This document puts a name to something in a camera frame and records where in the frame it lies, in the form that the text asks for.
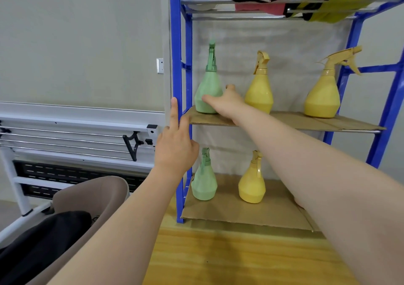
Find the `green spray bottle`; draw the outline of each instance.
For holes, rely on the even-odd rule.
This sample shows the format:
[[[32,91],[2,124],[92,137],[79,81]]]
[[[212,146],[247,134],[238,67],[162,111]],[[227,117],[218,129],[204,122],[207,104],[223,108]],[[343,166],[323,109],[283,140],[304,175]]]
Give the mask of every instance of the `green spray bottle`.
[[[217,76],[217,66],[215,57],[215,41],[209,42],[208,64],[205,69],[205,76],[202,83],[199,84],[195,94],[195,108],[198,112],[204,114],[216,114],[217,112],[209,104],[202,101],[203,95],[212,95],[220,97],[223,95],[222,84]]]
[[[215,196],[217,182],[210,165],[209,148],[202,149],[202,162],[191,182],[192,194],[198,200],[210,200]]]

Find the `chair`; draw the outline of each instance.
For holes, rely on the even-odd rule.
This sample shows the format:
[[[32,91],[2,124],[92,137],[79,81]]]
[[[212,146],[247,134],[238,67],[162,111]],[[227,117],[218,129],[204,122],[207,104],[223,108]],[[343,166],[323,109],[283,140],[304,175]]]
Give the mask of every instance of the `chair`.
[[[55,213],[87,211],[92,218],[99,217],[73,246],[28,282],[27,285],[47,284],[124,203],[128,196],[129,187],[127,182],[115,176],[99,177],[58,191],[53,196]]]

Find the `blue metal shelf frame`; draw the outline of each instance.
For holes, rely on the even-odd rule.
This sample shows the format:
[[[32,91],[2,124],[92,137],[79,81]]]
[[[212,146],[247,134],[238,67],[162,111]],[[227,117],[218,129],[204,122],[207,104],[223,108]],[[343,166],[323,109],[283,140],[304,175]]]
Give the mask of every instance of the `blue metal shelf frame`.
[[[356,13],[352,22],[350,34],[348,36],[347,48],[356,47],[359,42],[363,22],[381,12],[387,11],[404,3],[404,0],[387,2],[382,4],[375,12]],[[181,15],[185,20],[185,62],[181,57]],[[170,27],[171,27],[171,56],[172,56],[172,77],[173,77],[173,96],[178,100],[178,118],[192,106],[192,15],[188,14],[185,6],[181,5],[181,0],[170,0]],[[182,70],[185,70],[185,107],[183,107],[182,95]],[[386,127],[386,130],[375,134],[371,149],[366,162],[373,167],[379,167],[384,151],[386,150],[391,132],[396,122],[401,104],[404,99],[404,49],[398,63],[390,65],[379,65],[360,67],[362,73],[373,72],[395,72],[393,83],[380,119],[380,126]],[[342,66],[339,71],[337,86],[339,96],[342,102],[349,75],[353,71]],[[331,144],[333,132],[326,132],[323,141]],[[192,138],[192,125],[189,126],[189,136]],[[187,171],[187,179],[181,180],[176,190],[177,198],[177,222],[184,223],[181,219],[184,208],[185,198],[191,181],[192,169]]]

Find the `blue metal post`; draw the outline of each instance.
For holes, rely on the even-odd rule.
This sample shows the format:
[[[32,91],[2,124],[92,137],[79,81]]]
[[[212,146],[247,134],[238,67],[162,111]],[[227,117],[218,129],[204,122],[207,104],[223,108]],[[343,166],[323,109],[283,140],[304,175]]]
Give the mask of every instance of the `blue metal post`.
[[[360,18],[357,16],[356,19],[352,22],[351,32],[350,32],[350,35],[348,36],[348,42],[347,42],[346,49],[357,46],[357,44],[359,42],[360,32],[362,31],[363,21],[364,21],[363,18]],[[346,66],[341,66],[341,69],[340,69],[339,75],[338,75],[338,81],[336,82],[336,85],[337,85],[338,91],[339,91],[339,100],[341,103],[342,103],[342,99],[344,97],[345,88],[347,87],[347,82],[348,82],[348,77],[349,77],[348,71],[349,71],[349,69],[347,69]],[[332,142],[333,136],[334,136],[334,132],[325,132],[323,142],[330,145]]]
[[[185,98],[186,110],[192,107],[192,15],[186,15],[185,18],[185,58],[186,65],[190,67],[185,71]],[[189,137],[192,139],[192,125],[189,125]],[[192,177],[192,167],[187,171],[187,181],[183,192],[183,202],[188,193],[189,184]]]
[[[173,96],[178,100],[178,119],[180,119],[182,115],[181,0],[170,0],[170,23]],[[181,180],[175,192],[177,199],[177,222],[179,223],[184,223],[184,220],[180,218],[183,209],[183,191],[183,180]]]
[[[400,112],[400,107],[404,99],[404,49],[401,54],[400,61],[397,65],[397,72],[394,77],[393,83],[391,84],[389,95],[387,96],[387,101],[381,115],[379,125],[386,127],[386,130],[381,131],[381,133],[376,134],[373,140],[371,149],[368,154],[366,162],[378,168],[384,151],[386,150],[387,144],[390,139],[391,132],[393,131],[394,124],[398,113]]]

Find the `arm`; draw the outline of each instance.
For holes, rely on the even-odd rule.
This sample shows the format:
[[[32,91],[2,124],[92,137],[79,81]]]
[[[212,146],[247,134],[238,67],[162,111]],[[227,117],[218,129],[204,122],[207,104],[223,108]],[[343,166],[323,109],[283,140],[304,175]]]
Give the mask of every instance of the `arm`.
[[[202,99],[250,135],[360,282],[402,284],[402,185],[244,104],[234,85],[222,97]]]
[[[140,285],[157,233],[175,189],[199,154],[189,139],[189,119],[178,126],[171,100],[170,128],[159,135],[155,166],[132,196],[48,283],[51,285]]]

